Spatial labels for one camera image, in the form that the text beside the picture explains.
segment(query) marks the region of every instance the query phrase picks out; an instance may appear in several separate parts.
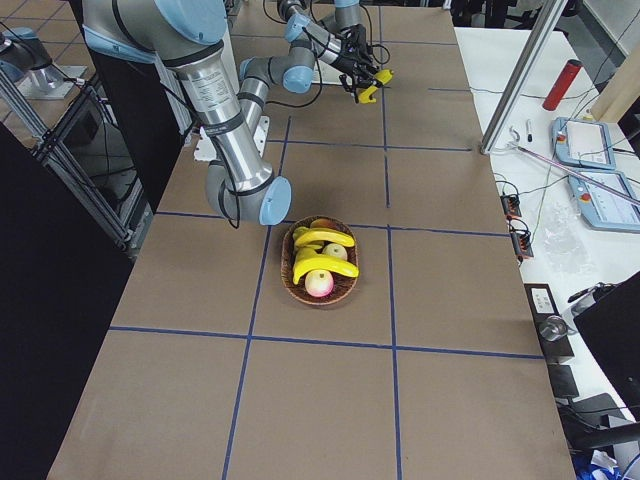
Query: black panel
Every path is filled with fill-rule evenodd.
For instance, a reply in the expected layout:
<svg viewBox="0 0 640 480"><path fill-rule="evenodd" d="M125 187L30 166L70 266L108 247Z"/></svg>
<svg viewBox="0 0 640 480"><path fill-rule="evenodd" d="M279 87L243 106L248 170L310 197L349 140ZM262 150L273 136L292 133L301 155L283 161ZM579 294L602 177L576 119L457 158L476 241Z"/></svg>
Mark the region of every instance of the black panel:
<svg viewBox="0 0 640 480"><path fill-rule="evenodd" d="M44 479L131 263L0 124L0 478Z"/></svg>
<svg viewBox="0 0 640 480"><path fill-rule="evenodd" d="M82 0L69 4L82 24ZM127 62L89 52L155 212L182 147L158 73L153 65L136 63L136 71Z"/></svg>
<svg viewBox="0 0 640 480"><path fill-rule="evenodd" d="M622 400L640 404L640 272L578 315L575 323ZM640 413L639 408L632 411Z"/></svg>

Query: metal stand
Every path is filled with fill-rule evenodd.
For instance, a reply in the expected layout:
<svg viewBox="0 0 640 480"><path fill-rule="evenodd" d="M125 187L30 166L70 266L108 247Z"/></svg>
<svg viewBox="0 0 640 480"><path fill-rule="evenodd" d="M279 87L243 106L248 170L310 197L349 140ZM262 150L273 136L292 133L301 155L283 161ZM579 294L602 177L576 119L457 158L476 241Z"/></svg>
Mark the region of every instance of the metal stand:
<svg viewBox="0 0 640 480"><path fill-rule="evenodd" d="M522 88L529 78L535 62L544 49L556 23L558 23L566 4L567 0L547 0L544 7L542 7L542 11L538 15L529 39L518 59L516 68L513 70L505 91L500 98L500 103L496 107L484 137L482 137L480 151L483 154L491 153L491 150L495 147L498 137L509 119L511 110L513 110Z"/></svg>
<svg viewBox="0 0 640 480"><path fill-rule="evenodd" d="M125 247L131 235L130 230L62 143L62 139L71 128L71 122L63 119L53 131L50 130L2 70L0 70L0 95L24 122L33 137L38 139L34 154L36 160L43 166L49 167L62 180L116 245ZM70 115L72 110L82 108L88 101L84 95L77 98L65 117L73 116Z"/></svg>

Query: red apple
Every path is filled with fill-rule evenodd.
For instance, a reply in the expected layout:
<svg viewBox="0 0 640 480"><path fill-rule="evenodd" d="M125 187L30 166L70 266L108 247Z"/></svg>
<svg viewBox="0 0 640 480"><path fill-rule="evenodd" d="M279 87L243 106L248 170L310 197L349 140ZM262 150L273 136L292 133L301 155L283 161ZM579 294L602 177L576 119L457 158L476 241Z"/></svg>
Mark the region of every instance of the red apple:
<svg viewBox="0 0 640 480"><path fill-rule="evenodd" d="M333 291L333 276L328 270L311 270L304 279L304 288L312 297L326 297Z"/></svg>
<svg viewBox="0 0 640 480"><path fill-rule="evenodd" d="M333 220L329 220L328 218L317 218L311 225L310 228L331 228L333 230L338 230L338 225Z"/></svg>

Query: metal pole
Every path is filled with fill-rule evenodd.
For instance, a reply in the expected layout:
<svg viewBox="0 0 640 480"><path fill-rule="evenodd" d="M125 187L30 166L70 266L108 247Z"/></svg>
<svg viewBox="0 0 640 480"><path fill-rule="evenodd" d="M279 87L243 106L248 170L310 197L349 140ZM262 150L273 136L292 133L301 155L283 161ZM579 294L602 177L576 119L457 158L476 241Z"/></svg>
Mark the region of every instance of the metal pole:
<svg viewBox="0 0 640 480"><path fill-rule="evenodd" d="M491 117L487 131L482 137L482 145L480 147L482 153L488 154L495 147L498 137L509 119L511 110L513 110L516 100L520 96L520 92L556 23L558 23L566 4L567 0L547 0L542 7L542 11L538 15L529 39L518 59L516 68L511 74L493 117Z"/></svg>

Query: electronic device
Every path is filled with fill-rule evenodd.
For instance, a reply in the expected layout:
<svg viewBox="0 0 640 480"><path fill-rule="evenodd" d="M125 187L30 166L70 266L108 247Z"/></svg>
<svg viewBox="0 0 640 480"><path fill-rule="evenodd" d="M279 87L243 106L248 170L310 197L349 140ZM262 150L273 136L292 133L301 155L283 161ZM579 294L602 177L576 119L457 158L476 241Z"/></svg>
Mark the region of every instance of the electronic device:
<svg viewBox="0 0 640 480"><path fill-rule="evenodd" d="M589 178L636 198L624 173L593 169L577 169ZM569 177L569 185L585 220L597 230L640 232L640 210L626 200L587 183Z"/></svg>
<svg viewBox="0 0 640 480"><path fill-rule="evenodd" d="M609 128L605 123L558 117L552 129L551 138L560 163L570 167L616 168Z"/></svg>
<svg viewBox="0 0 640 480"><path fill-rule="evenodd" d="M628 406L640 404L640 272L575 317L576 328ZM640 409L632 409L634 415Z"/></svg>

